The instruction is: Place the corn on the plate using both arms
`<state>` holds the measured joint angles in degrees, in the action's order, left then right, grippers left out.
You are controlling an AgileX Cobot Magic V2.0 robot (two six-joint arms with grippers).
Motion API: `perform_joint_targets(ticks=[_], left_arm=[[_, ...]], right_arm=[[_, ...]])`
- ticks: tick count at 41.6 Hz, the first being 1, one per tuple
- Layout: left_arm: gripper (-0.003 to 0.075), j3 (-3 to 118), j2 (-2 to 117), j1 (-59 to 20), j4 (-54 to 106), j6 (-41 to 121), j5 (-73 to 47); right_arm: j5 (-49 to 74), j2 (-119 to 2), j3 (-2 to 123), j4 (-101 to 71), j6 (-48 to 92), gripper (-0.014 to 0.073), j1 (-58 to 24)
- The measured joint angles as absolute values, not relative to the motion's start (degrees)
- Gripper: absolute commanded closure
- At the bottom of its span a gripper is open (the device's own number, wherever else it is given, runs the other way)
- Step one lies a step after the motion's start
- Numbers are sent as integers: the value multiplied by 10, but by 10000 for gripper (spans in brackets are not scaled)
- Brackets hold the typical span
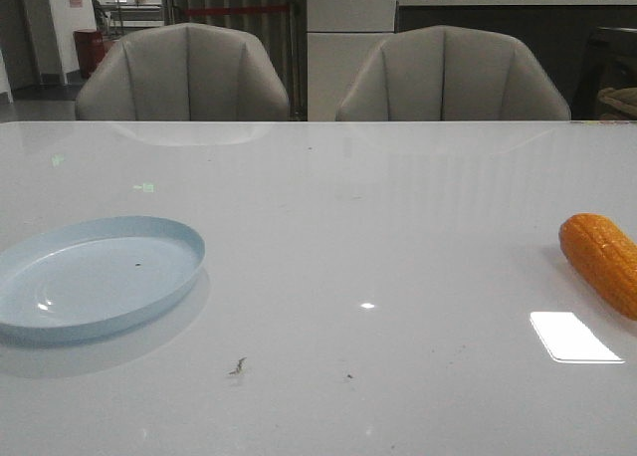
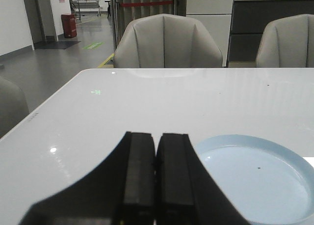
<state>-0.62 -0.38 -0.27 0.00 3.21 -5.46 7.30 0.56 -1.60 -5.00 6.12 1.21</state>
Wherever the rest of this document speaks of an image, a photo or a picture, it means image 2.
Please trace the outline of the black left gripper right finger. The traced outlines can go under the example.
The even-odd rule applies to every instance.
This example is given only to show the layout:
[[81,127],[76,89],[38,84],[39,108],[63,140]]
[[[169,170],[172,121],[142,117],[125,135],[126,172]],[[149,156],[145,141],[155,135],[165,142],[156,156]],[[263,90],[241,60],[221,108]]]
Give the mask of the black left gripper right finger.
[[187,134],[164,133],[157,149],[158,225],[247,225],[209,175]]

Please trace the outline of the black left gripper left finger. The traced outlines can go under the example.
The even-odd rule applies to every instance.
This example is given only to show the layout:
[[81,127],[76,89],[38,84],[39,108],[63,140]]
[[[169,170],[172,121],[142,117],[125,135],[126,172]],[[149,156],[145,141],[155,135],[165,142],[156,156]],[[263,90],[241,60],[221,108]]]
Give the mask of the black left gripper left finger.
[[155,146],[126,132],[113,151],[68,188],[30,207],[22,225],[152,225]]

